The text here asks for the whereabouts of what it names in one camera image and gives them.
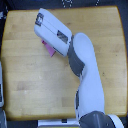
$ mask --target pink object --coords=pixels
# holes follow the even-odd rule
[[[42,41],[42,43],[45,45],[45,47],[48,50],[50,56],[52,57],[56,51],[51,46],[49,46],[46,42]]]

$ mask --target wooden table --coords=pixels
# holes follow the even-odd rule
[[[127,113],[127,61],[117,7],[50,10],[73,34],[86,33],[97,58],[106,114]],[[79,86],[68,58],[52,58],[34,33],[36,11],[10,11],[1,62],[8,120],[74,118]]]

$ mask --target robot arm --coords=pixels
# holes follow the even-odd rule
[[[117,116],[105,115],[104,92],[95,52],[84,33],[72,36],[71,31],[55,16],[40,9],[34,31],[62,56],[68,55],[69,64],[80,79],[75,97],[76,118],[82,128],[123,128]]]

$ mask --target floor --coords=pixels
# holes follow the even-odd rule
[[[62,4],[61,0],[42,0],[44,2],[43,7],[44,8],[63,8],[66,6],[67,8],[70,6],[68,4]],[[124,34],[125,34],[125,40],[126,40],[126,47],[128,49],[128,0],[99,0],[97,3],[97,0],[72,0],[73,4],[72,7],[83,7],[83,6],[105,6],[105,5],[117,5],[122,24],[123,24],[123,29],[124,29]],[[34,6],[33,3],[31,3],[31,6],[24,6],[22,7],[21,4],[19,4],[15,9],[35,9],[39,8],[38,6]],[[0,37],[2,37],[2,29],[3,29],[4,23],[1,24],[0,20]],[[123,124],[125,127],[127,127],[127,117],[122,117],[121,118]],[[36,128],[37,127],[37,121],[22,121],[22,122],[12,122],[8,121],[8,128]]]

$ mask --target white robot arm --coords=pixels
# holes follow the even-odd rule
[[[104,92],[91,40],[84,33],[72,32],[55,16],[40,9],[34,31],[62,56],[80,79],[75,97],[76,118],[82,128],[123,128],[115,115],[105,115]]]

